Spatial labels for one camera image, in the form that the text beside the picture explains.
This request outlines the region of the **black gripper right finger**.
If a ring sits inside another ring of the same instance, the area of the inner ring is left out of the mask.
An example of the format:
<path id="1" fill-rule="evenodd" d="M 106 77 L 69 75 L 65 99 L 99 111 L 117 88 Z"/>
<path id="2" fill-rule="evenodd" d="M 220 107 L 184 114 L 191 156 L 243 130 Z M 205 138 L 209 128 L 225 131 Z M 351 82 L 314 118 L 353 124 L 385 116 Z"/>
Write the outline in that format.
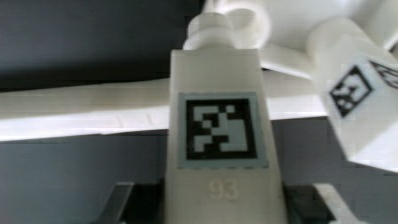
<path id="1" fill-rule="evenodd" d="M 284 196 L 287 224 L 369 224 L 353 215 L 330 184 L 285 185 Z"/>

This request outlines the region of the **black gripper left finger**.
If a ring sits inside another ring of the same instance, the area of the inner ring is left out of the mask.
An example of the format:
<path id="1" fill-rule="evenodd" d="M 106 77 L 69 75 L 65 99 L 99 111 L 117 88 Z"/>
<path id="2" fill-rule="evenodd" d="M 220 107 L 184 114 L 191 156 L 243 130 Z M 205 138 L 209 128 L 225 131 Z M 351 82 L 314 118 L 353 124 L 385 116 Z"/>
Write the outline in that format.
<path id="1" fill-rule="evenodd" d="M 113 185 L 99 216 L 90 224 L 163 224 L 163 182 Z"/>

